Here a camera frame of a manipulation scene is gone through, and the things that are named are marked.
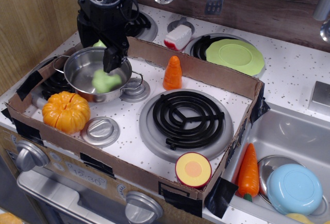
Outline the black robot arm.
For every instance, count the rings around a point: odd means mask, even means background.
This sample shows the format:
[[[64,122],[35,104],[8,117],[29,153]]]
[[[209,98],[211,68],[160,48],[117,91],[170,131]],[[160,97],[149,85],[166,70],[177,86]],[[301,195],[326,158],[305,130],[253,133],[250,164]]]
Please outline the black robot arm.
[[[83,47],[101,41],[106,46],[103,70],[109,73],[121,67],[129,49],[125,26],[138,17],[131,13],[137,1],[78,0],[78,4],[77,28]]]

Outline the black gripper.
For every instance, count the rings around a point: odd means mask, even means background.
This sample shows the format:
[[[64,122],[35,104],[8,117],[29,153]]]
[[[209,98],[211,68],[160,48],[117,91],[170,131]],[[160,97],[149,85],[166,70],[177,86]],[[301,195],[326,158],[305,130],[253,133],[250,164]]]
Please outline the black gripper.
[[[77,28],[83,48],[91,47],[101,40],[107,46],[103,57],[104,72],[120,68],[129,48],[125,34],[129,0],[120,0],[111,7],[100,6],[90,0],[78,0],[78,4]]]

